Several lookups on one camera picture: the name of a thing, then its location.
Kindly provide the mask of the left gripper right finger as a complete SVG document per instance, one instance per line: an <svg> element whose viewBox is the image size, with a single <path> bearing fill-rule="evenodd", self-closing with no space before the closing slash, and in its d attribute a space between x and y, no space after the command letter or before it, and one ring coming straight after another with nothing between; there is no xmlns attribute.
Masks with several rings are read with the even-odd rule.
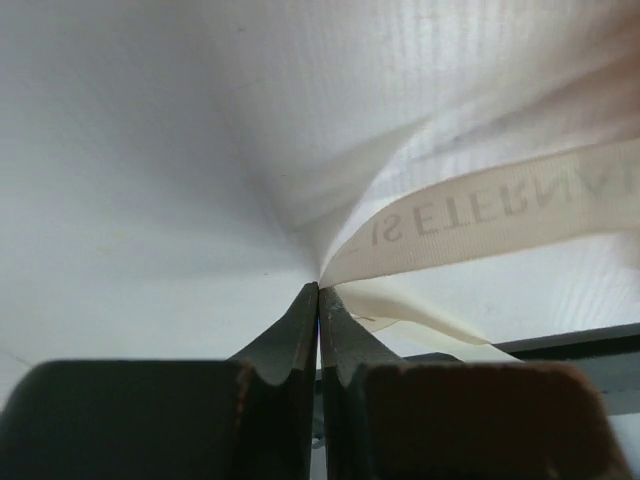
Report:
<svg viewBox="0 0 640 480"><path fill-rule="evenodd" d="M629 479L632 470L599 402L546 417L469 418L390 395L401 359L319 294L324 429L331 479Z"/></svg>

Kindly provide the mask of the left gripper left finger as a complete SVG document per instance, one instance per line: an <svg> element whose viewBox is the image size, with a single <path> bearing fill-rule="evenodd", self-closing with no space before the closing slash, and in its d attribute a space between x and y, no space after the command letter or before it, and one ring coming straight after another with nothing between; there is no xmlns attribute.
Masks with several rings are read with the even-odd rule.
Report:
<svg viewBox="0 0 640 480"><path fill-rule="evenodd" d="M1 415L5 479L305 479L319 289L226 360L59 360Z"/></svg>

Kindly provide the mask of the cream printed ribbon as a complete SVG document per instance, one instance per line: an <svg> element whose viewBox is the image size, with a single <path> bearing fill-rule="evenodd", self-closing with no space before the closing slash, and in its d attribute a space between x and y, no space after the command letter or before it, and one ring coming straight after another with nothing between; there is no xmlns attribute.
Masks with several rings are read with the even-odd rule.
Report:
<svg viewBox="0 0 640 480"><path fill-rule="evenodd" d="M628 140L476 171L389 204L326 265L360 318L410 321L351 283L639 227L639 142Z"/></svg>

